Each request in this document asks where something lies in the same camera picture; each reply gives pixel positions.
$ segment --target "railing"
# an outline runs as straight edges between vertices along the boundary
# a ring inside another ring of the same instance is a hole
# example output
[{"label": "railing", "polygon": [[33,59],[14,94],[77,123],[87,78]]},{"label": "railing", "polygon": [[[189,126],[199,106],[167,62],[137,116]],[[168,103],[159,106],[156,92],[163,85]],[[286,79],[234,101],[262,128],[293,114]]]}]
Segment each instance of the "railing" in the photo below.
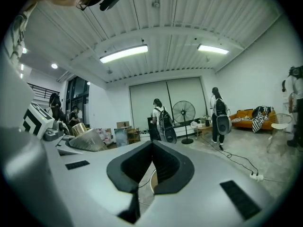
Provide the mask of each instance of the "railing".
[{"label": "railing", "polygon": [[30,88],[35,92],[35,96],[37,97],[41,97],[41,98],[46,98],[49,99],[51,94],[56,93],[57,95],[59,95],[59,92],[44,88],[44,87],[39,87],[33,84],[28,83],[28,85],[30,86]]}]

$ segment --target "large window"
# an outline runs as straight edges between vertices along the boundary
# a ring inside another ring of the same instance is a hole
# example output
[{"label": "large window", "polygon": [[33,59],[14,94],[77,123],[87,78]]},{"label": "large window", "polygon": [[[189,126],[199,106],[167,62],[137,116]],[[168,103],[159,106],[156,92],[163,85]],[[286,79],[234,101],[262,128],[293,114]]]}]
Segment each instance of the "large window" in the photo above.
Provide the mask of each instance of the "large window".
[{"label": "large window", "polygon": [[89,126],[89,83],[79,77],[70,80],[66,98],[66,114],[69,115],[72,107],[76,105],[79,109],[78,118],[82,123]]},{"label": "large window", "polygon": [[206,115],[206,105],[200,78],[168,80],[130,87],[134,127],[148,128],[147,118],[154,109],[153,101],[158,98],[166,110],[171,113],[172,107],[179,101],[188,101],[195,108],[195,116],[186,122],[175,121],[176,126],[189,125],[192,120]]}]

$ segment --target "orange sofa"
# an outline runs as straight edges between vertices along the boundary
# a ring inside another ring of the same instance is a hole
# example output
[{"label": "orange sofa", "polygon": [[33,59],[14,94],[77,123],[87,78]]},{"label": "orange sofa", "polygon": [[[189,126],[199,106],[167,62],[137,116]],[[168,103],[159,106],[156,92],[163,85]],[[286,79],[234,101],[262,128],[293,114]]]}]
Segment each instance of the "orange sofa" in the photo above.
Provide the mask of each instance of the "orange sofa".
[{"label": "orange sofa", "polygon": [[[238,110],[236,114],[233,114],[230,116],[230,119],[233,120],[235,118],[245,118],[245,116],[248,116],[249,118],[252,118],[252,112],[253,109],[249,110]],[[274,115],[276,112],[273,110],[271,111],[268,116]],[[252,121],[240,121],[240,122],[235,122],[232,123],[234,127],[241,127],[241,128],[250,128],[252,129]],[[271,127],[271,122],[269,120],[264,121],[262,128],[264,130],[273,130]]]}]

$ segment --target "black rectangular panel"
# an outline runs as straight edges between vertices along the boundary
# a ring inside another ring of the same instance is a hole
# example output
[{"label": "black rectangular panel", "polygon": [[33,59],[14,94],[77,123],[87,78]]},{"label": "black rectangular panel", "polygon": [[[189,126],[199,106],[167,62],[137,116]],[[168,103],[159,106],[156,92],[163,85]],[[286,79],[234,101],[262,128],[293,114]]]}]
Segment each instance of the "black rectangular panel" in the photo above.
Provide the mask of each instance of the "black rectangular panel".
[{"label": "black rectangular panel", "polygon": [[234,181],[220,183],[220,185],[245,220],[261,211],[254,201]]},{"label": "black rectangular panel", "polygon": [[86,165],[89,165],[88,161],[78,161],[78,162],[74,162],[74,163],[65,164],[65,166],[68,170],[72,170],[72,169],[86,166]]}]

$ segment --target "white chair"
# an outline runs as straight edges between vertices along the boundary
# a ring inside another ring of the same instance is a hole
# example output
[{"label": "white chair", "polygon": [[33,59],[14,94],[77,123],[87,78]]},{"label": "white chair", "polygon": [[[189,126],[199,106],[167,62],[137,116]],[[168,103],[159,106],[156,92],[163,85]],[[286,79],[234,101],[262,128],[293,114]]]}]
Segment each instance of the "white chair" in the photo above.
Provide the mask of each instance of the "white chair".
[{"label": "white chair", "polygon": [[[278,133],[278,131],[281,131],[283,133],[283,130],[288,127],[288,125],[291,123],[292,120],[293,120],[292,117],[285,113],[279,113],[279,114],[277,113],[271,115],[269,117],[269,121],[271,122],[271,127],[274,128],[273,137]],[[273,140],[274,139],[272,138],[272,141],[267,146],[267,153],[269,153],[269,148]],[[286,152],[286,137],[284,137],[283,145],[284,145],[284,152],[281,153],[281,156]]]}]

